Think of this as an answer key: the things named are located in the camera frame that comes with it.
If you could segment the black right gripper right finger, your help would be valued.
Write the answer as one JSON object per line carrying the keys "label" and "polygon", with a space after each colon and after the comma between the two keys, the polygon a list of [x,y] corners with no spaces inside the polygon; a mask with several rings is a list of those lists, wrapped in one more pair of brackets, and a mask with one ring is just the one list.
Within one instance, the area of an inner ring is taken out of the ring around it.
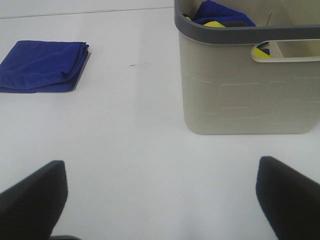
{"label": "black right gripper right finger", "polygon": [[320,238],[320,185],[272,156],[259,160],[256,197],[279,240]]}

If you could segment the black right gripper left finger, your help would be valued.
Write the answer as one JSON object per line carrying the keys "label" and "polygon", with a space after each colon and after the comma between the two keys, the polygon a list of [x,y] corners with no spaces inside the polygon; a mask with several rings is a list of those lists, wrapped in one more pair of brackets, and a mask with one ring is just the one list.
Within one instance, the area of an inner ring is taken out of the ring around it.
{"label": "black right gripper left finger", "polygon": [[2,240],[48,240],[68,198],[65,163],[53,160],[0,194]]}

